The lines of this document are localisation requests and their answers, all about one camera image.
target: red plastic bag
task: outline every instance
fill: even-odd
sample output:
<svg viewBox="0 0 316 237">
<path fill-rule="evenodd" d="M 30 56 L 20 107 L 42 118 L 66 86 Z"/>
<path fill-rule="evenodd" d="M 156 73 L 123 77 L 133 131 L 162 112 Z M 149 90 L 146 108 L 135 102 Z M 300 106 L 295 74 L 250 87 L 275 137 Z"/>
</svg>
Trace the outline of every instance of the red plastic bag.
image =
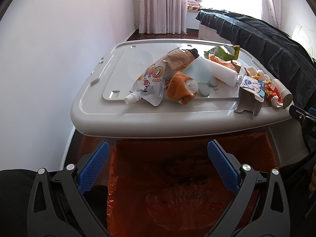
<svg viewBox="0 0 316 237">
<path fill-rule="evenodd" d="M 241 164 L 265 172 L 277 167 L 266 133 L 216 139 Z M 204 236 L 233 199 L 207 156 L 211 140 L 118 141 L 107 198 L 113 237 Z M 240 225 L 247 224 L 256 195 Z"/>
</svg>

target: person's leg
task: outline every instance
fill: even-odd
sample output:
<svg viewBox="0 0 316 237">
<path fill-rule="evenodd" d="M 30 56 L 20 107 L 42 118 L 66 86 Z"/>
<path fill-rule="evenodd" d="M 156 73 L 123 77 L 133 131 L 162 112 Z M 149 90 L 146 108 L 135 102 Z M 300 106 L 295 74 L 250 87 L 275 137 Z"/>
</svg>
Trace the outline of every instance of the person's leg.
<svg viewBox="0 0 316 237">
<path fill-rule="evenodd" d="M 27 237 L 27 206 L 36 172 L 0 171 L 0 236 Z"/>
</svg>

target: white headboard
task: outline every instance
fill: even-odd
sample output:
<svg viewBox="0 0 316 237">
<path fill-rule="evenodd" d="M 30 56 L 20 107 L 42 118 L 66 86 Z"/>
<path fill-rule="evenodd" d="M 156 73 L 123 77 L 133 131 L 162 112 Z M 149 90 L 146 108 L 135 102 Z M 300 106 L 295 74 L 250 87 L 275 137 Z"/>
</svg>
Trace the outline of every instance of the white headboard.
<svg viewBox="0 0 316 237">
<path fill-rule="evenodd" d="M 292 39 L 301 44 L 309 55 L 316 59 L 316 34 L 312 30 L 297 25 Z"/>
</svg>

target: blue textured pad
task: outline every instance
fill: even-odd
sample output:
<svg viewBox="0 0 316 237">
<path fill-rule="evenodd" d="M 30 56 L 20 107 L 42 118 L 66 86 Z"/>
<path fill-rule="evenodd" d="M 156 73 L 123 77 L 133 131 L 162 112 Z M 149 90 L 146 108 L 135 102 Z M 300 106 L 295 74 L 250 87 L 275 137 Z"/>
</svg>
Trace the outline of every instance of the blue textured pad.
<svg viewBox="0 0 316 237">
<path fill-rule="evenodd" d="M 79 175 L 78 190 L 81 195 L 91 190 L 107 158 L 109 157 L 109 145 L 103 142 Z"/>
<path fill-rule="evenodd" d="M 312 116 L 316 117 L 316 109 L 310 108 L 308 112 L 309 112 L 309 114 L 311 114 Z"/>
<path fill-rule="evenodd" d="M 232 191 L 237 195 L 240 188 L 239 175 L 214 141 L 209 142 L 207 146 L 207 154 L 227 191 Z"/>
</svg>

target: white tissue roll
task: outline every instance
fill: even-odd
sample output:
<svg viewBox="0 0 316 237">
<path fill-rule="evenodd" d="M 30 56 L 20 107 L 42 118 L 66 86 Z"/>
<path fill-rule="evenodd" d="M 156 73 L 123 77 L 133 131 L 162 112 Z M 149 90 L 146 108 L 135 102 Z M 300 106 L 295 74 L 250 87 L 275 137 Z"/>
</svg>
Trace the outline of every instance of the white tissue roll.
<svg viewBox="0 0 316 237">
<path fill-rule="evenodd" d="M 217 62 L 208 60 L 203 58 L 207 65 L 211 68 L 212 74 L 214 77 L 219 79 L 220 81 L 228 84 L 229 86 L 235 86 L 237 82 L 237 75 L 238 73 L 228 67 L 225 67 Z"/>
<path fill-rule="evenodd" d="M 293 95 L 291 92 L 281 83 L 279 79 L 273 79 L 272 83 L 275 85 L 277 90 L 279 91 L 282 100 L 283 100 L 283 108 L 287 108 L 293 101 Z"/>
</svg>

